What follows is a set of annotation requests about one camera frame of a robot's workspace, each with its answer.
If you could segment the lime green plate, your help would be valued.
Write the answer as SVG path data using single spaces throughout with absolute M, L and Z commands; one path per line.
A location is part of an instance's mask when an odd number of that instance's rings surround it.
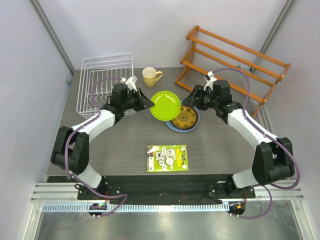
M 150 108 L 150 112 L 157 120 L 171 121 L 180 113 L 181 101 L 171 91 L 159 91 L 152 96 L 151 101 L 154 106 Z

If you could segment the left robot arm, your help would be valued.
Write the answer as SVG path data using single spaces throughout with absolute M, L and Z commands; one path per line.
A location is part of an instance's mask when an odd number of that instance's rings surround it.
M 103 177 L 89 164 L 90 142 L 108 128 L 116 125 L 127 110 L 149 109 L 160 121 L 171 121 L 181 109 L 180 99 L 170 91 L 160 91 L 148 99 L 139 87 L 127 83 L 114 85 L 107 102 L 97 114 L 73 127 L 62 126 L 57 132 L 50 162 L 89 189 L 100 200 L 107 192 Z

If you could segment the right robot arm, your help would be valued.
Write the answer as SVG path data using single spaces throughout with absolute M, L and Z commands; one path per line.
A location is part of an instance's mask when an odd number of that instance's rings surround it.
M 238 131 L 254 149 L 250 168 L 229 177 L 226 193 L 233 198 L 243 193 L 245 187 L 272 185 L 295 176 L 292 188 L 300 181 L 301 171 L 293 156 L 292 142 L 278 138 L 259 125 L 239 102 L 233 101 L 226 80 L 210 80 L 205 86 L 197 85 L 191 94 L 191 103 L 199 110 L 215 110 L 216 115 Z

